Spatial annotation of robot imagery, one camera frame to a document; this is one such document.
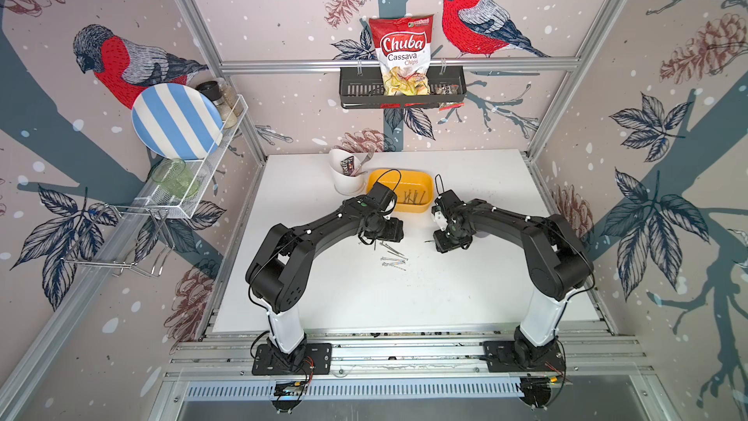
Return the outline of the yellow plastic storage box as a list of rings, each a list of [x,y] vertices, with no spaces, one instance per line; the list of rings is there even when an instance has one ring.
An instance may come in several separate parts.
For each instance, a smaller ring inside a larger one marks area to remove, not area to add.
[[[428,212],[434,202],[434,181],[428,173],[420,171],[379,169],[368,177],[366,191],[379,182],[397,195],[396,212],[422,214]]]

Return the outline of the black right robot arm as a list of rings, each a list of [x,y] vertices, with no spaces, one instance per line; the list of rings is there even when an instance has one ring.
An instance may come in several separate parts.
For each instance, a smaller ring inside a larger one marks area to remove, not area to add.
[[[571,224],[560,214],[524,216],[474,199],[466,202],[448,190],[436,196],[432,216],[436,250],[468,249],[479,233],[522,249],[533,291],[525,317],[515,331],[515,349],[545,349],[557,339],[569,301],[590,292],[594,266]]]

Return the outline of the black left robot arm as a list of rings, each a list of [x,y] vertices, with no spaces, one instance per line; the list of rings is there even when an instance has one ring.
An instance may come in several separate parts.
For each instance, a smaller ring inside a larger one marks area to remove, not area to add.
[[[270,341],[282,354],[293,355],[306,342],[296,305],[317,256],[350,237],[366,246],[400,242],[403,221],[392,216],[396,205],[395,191],[376,182],[368,193],[343,201],[323,218],[295,227],[279,223],[269,230],[245,280],[249,300],[265,310]]]

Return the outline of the white utensil holder cup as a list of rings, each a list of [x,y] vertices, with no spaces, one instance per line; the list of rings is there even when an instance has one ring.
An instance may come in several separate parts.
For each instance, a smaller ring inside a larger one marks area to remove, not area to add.
[[[363,168],[374,156],[373,152],[352,153],[334,148],[328,154],[334,189],[344,196],[355,196],[362,192],[366,181]]]

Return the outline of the red cassava chips bag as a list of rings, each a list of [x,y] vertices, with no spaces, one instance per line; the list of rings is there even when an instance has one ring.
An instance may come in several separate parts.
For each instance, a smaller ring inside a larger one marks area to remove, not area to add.
[[[433,15],[369,21],[385,96],[430,95],[427,73],[433,22]]]

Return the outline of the light spice jar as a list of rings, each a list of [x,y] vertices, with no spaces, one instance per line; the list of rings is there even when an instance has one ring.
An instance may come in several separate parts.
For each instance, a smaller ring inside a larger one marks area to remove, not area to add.
[[[219,89],[224,103],[232,109],[232,114],[227,117],[226,121],[236,123],[243,113],[243,105],[239,103],[239,95],[226,80],[219,81]]]

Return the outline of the green glass cup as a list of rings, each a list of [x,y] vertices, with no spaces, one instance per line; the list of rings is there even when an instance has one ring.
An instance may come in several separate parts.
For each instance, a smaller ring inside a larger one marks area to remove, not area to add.
[[[200,181],[181,159],[163,159],[151,169],[149,178],[177,199],[193,198],[200,189]]]

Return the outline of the dark lid spice jar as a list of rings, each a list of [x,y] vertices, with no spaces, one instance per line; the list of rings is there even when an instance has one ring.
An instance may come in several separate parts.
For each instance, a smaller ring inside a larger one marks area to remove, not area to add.
[[[225,97],[222,94],[217,81],[204,81],[196,86],[196,90],[212,102],[218,110],[223,122],[226,122],[229,119],[232,108],[226,103]]]

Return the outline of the blue white striped plate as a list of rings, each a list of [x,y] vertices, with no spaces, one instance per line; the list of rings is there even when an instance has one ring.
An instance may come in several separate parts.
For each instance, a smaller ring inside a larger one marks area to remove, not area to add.
[[[205,159],[223,140],[224,123],[216,106],[180,84],[143,91],[132,107],[132,124],[143,144],[167,159]]]

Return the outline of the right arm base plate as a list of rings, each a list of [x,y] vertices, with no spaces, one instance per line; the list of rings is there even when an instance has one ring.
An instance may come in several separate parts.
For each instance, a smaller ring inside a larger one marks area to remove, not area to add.
[[[489,340],[481,343],[483,360],[492,373],[565,372],[566,357],[557,337],[542,346],[533,343],[517,327],[512,340]]]

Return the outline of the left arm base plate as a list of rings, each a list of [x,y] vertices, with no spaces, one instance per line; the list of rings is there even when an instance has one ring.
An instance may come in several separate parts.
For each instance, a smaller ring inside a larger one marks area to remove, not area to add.
[[[308,343],[304,337],[291,353],[282,352],[269,338],[253,351],[251,374],[266,375],[327,375],[330,372],[332,345]]]

